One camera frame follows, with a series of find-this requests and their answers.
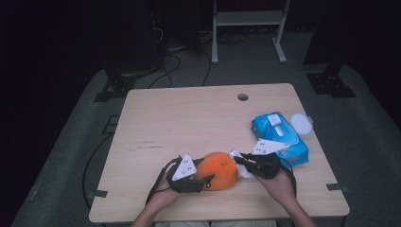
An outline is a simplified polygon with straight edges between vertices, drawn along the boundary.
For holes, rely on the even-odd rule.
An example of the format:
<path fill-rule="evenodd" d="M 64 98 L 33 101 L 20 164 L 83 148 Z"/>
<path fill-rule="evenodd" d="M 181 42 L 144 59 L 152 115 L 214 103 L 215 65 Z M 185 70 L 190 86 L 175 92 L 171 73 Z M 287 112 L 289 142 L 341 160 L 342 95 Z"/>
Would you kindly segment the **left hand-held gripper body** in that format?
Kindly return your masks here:
<path fill-rule="evenodd" d="M 178 193 L 199 193 L 205 184 L 204 180 L 194 180 L 197 173 L 193 159 L 189 154 L 179 157 L 176 164 L 167 172 L 166 179 L 171 189 Z"/>

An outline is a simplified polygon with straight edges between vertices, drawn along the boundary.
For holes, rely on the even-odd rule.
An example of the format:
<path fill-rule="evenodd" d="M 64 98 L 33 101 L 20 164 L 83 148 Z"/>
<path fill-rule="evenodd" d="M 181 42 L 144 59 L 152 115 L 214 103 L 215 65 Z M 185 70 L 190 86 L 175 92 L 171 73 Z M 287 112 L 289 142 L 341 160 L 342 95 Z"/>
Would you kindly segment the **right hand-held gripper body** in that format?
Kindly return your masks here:
<path fill-rule="evenodd" d="M 288 148 L 288 144 L 266 139 L 259 139 L 248 154 L 248 171 L 267 180 L 274 179 L 280 170 L 288 172 L 277 151 Z"/>

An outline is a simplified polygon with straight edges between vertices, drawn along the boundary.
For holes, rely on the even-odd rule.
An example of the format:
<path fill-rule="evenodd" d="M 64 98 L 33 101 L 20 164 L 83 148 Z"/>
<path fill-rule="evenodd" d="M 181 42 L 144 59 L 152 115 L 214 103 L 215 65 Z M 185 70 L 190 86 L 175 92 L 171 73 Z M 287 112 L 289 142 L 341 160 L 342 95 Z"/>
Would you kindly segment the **white wet wipe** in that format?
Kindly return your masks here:
<path fill-rule="evenodd" d="M 229 152 L 229 155 L 233 159 L 234 162 L 235 162 L 235 159 L 238 159 L 239 161 L 244 160 L 244 157 L 235 149 L 231 150 Z M 250 173 L 243 164 L 235 164 L 235 165 L 236 165 L 238 175 L 240 177 L 245 178 L 245 179 L 250 179 L 253 177 L 253 174 Z"/>

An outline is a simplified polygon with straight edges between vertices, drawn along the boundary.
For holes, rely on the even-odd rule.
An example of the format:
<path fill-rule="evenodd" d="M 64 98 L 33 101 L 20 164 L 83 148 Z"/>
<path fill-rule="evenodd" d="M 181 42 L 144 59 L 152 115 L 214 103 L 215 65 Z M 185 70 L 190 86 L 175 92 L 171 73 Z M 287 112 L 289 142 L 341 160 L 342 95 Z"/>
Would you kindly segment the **orange plush toy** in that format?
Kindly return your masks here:
<path fill-rule="evenodd" d="M 196 180 L 214 176 L 206 190 L 222 190 L 232 187 L 237 182 L 237 168 L 233 158 L 225 152 L 212 152 L 203 157 L 197 165 Z"/>

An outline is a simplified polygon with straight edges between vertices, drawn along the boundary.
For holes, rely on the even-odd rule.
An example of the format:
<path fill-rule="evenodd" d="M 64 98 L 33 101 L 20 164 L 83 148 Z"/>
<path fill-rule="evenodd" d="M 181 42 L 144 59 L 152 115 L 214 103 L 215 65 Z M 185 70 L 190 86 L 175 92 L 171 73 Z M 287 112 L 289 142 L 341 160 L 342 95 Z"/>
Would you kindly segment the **blue wet wipes pack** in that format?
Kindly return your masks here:
<path fill-rule="evenodd" d="M 288 148 L 277 151 L 277 155 L 288 161 L 286 166 L 297 166 L 308 161 L 308 147 L 281 113 L 266 113 L 252 121 L 252 131 L 257 139 L 266 139 L 288 144 Z"/>

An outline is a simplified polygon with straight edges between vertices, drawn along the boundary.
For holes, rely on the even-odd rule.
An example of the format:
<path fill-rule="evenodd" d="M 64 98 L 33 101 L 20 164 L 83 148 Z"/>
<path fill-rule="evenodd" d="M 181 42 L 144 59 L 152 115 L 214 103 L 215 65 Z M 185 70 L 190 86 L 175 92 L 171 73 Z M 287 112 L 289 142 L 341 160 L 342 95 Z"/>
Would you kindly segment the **person's right hand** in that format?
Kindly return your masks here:
<path fill-rule="evenodd" d="M 290 177 L 285 171 L 280 170 L 273 179 L 264 179 L 259 176 L 255 176 L 255 178 L 262 183 L 269 195 L 284 208 L 288 208 L 297 202 Z"/>

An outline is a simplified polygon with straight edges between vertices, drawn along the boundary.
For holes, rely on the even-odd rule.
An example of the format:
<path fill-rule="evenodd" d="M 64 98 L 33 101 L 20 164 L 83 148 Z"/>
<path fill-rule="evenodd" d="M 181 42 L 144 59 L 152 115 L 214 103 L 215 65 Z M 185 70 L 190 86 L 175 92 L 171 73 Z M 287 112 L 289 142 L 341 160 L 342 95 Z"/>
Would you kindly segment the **person's left hand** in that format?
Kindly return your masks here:
<path fill-rule="evenodd" d="M 151 210 L 160 211 L 173 204 L 183 193 L 178 193 L 170 188 L 167 181 L 162 180 L 158 183 L 153 196 L 148 201 L 146 207 Z"/>

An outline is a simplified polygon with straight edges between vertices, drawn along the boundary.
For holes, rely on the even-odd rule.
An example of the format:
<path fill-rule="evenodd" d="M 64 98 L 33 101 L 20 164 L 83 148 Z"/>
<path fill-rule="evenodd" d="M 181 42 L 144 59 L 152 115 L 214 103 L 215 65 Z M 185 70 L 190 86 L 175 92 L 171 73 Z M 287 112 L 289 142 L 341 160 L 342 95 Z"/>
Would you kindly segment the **white round lid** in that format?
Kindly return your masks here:
<path fill-rule="evenodd" d="M 309 134 L 313 131 L 312 121 L 302 113 L 296 113 L 290 118 L 292 128 L 301 135 Z"/>

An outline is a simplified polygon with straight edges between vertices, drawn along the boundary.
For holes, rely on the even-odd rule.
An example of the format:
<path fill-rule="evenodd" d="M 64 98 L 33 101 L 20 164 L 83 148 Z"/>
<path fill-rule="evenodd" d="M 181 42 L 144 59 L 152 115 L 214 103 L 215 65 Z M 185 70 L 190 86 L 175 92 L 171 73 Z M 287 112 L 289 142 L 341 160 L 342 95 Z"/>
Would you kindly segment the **grey tape piece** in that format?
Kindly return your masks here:
<path fill-rule="evenodd" d="M 107 191 L 104 190 L 95 190 L 95 191 L 89 191 L 86 194 L 87 199 L 94 199 L 95 197 L 100 197 L 100 198 L 106 198 L 108 195 Z"/>
<path fill-rule="evenodd" d="M 348 187 L 346 185 L 340 184 L 340 183 L 328 183 L 326 185 L 327 189 L 329 191 L 335 191 L 335 190 L 339 190 L 343 193 L 346 193 L 349 191 Z"/>

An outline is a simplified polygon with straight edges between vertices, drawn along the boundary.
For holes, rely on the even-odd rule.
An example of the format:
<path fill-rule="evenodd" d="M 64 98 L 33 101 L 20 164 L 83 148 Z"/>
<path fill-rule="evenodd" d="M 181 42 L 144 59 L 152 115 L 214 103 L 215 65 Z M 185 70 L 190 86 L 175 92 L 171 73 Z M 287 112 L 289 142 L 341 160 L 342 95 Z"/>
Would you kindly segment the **black stand base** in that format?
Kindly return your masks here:
<path fill-rule="evenodd" d="M 340 78 L 342 63 L 329 63 L 325 70 L 307 73 L 306 77 L 317 95 L 331 95 L 334 98 L 355 97 L 353 90 Z"/>
<path fill-rule="evenodd" d="M 106 67 L 104 72 L 107 80 L 102 90 L 96 94 L 94 102 L 107 102 L 111 98 L 126 97 L 128 92 L 133 89 L 138 79 L 144 78 L 155 73 L 157 67 L 149 69 L 118 69 L 115 67 Z"/>

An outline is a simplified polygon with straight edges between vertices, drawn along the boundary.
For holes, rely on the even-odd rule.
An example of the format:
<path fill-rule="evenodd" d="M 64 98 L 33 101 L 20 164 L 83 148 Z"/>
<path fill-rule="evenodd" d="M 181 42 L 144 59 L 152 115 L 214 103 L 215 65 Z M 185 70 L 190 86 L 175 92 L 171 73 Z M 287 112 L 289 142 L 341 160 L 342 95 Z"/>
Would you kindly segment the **white metal stand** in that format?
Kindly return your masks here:
<path fill-rule="evenodd" d="M 263 11 L 218 11 L 218 0 L 213 4 L 211 63 L 218 63 L 218 28 L 220 26 L 278 26 L 272 44 L 279 62 L 286 63 L 287 57 L 281 45 L 281 40 L 288 16 L 291 0 L 285 0 L 280 10 Z"/>

